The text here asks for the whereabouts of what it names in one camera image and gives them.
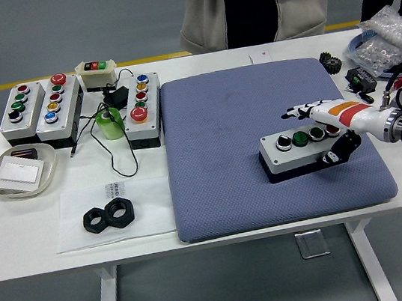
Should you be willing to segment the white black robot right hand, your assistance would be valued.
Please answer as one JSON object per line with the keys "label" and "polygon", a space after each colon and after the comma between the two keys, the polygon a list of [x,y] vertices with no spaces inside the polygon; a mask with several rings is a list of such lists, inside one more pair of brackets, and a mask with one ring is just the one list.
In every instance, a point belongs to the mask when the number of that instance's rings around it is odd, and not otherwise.
{"label": "white black robot right hand", "polygon": [[310,118],[318,123],[339,129],[352,130],[353,133],[334,143],[331,150],[322,158],[322,162],[332,165],[349,157],[360,144],[356,134],[371,133],[382,142],[394,142],[392,126],[388,122],[390,109],[381,111],[374,106],[343,99],[320,100],[313,103],[293,106],[281,117],[296,117],[300,120]]}

